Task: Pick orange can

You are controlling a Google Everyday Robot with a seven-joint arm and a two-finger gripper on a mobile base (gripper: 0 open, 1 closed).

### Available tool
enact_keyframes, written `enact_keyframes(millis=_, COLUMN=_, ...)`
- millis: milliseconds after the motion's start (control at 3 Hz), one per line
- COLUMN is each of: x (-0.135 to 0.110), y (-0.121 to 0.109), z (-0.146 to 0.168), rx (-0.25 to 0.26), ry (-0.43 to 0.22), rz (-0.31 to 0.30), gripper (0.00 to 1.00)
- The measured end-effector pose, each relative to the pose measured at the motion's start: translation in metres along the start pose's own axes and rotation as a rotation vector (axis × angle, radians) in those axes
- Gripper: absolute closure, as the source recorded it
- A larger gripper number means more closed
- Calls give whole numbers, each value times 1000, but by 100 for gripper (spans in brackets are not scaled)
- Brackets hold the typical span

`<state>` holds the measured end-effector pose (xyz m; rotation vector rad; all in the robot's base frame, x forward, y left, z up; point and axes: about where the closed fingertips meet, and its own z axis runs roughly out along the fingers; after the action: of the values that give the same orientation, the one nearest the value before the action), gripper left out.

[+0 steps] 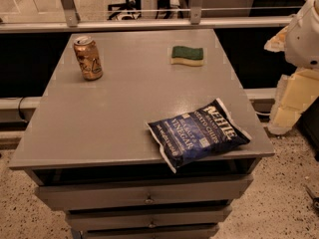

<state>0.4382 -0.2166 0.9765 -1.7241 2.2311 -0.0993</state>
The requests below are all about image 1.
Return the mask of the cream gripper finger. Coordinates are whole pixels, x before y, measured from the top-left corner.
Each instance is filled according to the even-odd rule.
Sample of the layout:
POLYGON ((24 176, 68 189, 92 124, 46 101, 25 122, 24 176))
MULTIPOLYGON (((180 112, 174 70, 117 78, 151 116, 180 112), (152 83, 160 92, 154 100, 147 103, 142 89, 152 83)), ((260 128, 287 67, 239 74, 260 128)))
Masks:
POLYGON ((288 27, 282 28, 275 36, 269 39, 264 45, 264 49, 269 52, 283 52, 285 50, 285 39, 288 27))
POLYGON ((283 135, 319 97, 319 70, 298 68, 291 76, 282 75, 276 88, 268 130, 283 135))

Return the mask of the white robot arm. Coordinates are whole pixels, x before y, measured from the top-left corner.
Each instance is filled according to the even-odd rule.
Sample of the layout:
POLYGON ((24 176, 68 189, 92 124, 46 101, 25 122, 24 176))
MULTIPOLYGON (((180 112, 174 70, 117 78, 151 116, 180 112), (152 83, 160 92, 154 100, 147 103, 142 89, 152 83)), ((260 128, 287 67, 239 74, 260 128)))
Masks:
POLYGON ((307 0, 264 49, 283 52, 285 60, 296 67, 277 84, 268 124, 271 133, 286 134, 319 97, 319 0, 307 0))

